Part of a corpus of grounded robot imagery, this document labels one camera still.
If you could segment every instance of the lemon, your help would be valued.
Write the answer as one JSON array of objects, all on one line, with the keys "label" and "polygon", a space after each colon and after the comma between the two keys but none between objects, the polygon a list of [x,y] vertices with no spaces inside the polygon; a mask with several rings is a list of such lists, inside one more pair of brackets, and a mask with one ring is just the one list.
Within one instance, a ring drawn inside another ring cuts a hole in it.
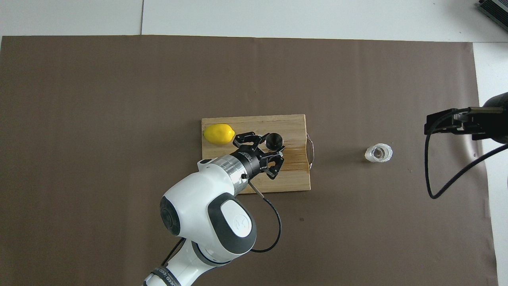
[{"label": "lemon", "polygon": [[235,137],[235,131],[227,124],[213,124],[205,129],[203,136],[212,144],[224,145]]}]

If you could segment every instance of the cable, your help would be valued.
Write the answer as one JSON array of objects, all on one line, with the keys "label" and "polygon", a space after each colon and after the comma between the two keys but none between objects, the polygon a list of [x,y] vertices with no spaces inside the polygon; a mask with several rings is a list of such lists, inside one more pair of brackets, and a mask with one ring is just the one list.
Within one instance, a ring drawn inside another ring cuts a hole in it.
[{"label": "cable", "polygon": [[279,223],[279,233],[277,234],[277,239],[275,239],[275,242],[270,247],[261,249],[261,250],[251,249],[252,252],[256,252],[256,253],[268,252],[268,251],[272,250],[272,248],[274,248],[277,245],[277,243],[279,242],[280,233],[282,232],[282,222],[280,221],[279,212],[277,212],[277,209],[273,206],[273,204],[267,198],[263,197],[263,200],[272,207],[273,211],[275,212],[275,215],[277,216],[277,221]]},{"label": "cable", "polygon": [[185,241],[185,238],[180,238],[180,240],[175,244],[175,247],[173,247],[173,249],[171,249],[171,251],[169,252],[168,256],[166,257],[166,259],[164,259],[164,261],[161,263],[161,266],[164,266],[166,264],[166,262],[168,262],[169,258],[171,257],[171,255],[175,252],[176,248],[182,243]]},{"label": "cable", "polygon": [[442,117],[440,117],[438,120],[436,120],[429,128],[428,130],[428,133],[427,133],[427,137],[425,138],[425,151],[424,151],[424,156],[425,156],[425,160],[424,160],[424,165],[425,165],[425,182],[427,184],[427,192],[429,193],[429,196],[432,198],[432,199],[436,199],[438,197],[440,197],[444,191],[446,191],[453,183],[455,183],[455,181],[457,181],[464,173],[466,173],[468,170],[470,170],[471,168],[473,168],[474,166],[476,166],[478,163],[482,162],[483,160],[503,151],[503,150],[506,150],[508,149],[508,144],[506,145],[503,145],[501,147],[498,147],[482,156],[480,156],[478,159],[476,159],[475,161],[469,163],[466,167],[464,167],[462,170],[460,170],[458,173],[455,174],[455,176],[453,176],[444,186],[443,188],[441,188],[441,190],[439,190],[439,192],[437,192],[436,194],[432,194],[432,190],[430,188],[430,180],[429,180],[429,141],[430,141],[430,135],[432,135],[432,133],[434,132],[434,129],[441,123],[443,122],[444,120],[446,120],[447,118],[449,117],[452,117],[453,115],[455,114],[459,114],[461,112],[469,112],[470,111],[470,108],[463,108],[463,109],[458,109],[456,111],[451,111],[451,112],[448,112],[447,114],[443,115]]}]

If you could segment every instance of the wooden cutting board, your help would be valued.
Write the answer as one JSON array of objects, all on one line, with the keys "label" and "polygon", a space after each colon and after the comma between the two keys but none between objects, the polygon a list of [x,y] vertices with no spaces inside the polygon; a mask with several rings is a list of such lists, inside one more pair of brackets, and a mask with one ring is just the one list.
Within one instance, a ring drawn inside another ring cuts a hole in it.
[{"label": "wooden cutting board", "polygon": [[[260,192],[287,192],[310,190],[309,163],[307,160],[307,127],[305,115],[273,115],[248,117],[221,117],[201,119],[201,134],[206,127],[216,124],[229,124],[236,134],[255,132],[258,135],[279,133],[284,139],[284,165],[275,180],[271,180],[265,173],[260,173],[252,183]],[[203,159],[211,159],[230,154],[236,150],[232,142],[226,145],[214,145],[203,136]],[[260,148],[267,152],[264,144]],[[242,193],[253,193],[250,186]]]}]

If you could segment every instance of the black vent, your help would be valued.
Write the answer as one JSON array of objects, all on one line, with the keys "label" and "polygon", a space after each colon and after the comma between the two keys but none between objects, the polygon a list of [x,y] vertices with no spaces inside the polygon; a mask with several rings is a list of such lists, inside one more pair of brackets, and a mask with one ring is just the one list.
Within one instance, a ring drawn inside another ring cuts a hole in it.
[{"label": "black vent", "polygon": [[480,5],[478,8],[480,11],[485,13],[489,18],[494,20],[496,23],[501,25],[505,30],[508,31],[508,12],[505,9],[508,9],[508,0],[498,0],[500,3],[505,5],[506,7],[503,9],[500,4],[494,2],[493,0],[484,0],[480,1]]}]

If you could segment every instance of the metal handle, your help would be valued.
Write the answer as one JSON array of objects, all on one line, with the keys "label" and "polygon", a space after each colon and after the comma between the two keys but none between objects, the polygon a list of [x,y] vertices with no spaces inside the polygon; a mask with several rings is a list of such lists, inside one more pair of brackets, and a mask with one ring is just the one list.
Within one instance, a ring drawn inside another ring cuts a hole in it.
[{"label": "metal handle", "polygon": [[310,142],[310,147],[312,149],[312,160],[309,163],[309,170],[312,169],[312,164],[314,163],[314,142],[310,139],[309,133],[307,133],[307,141]]}]

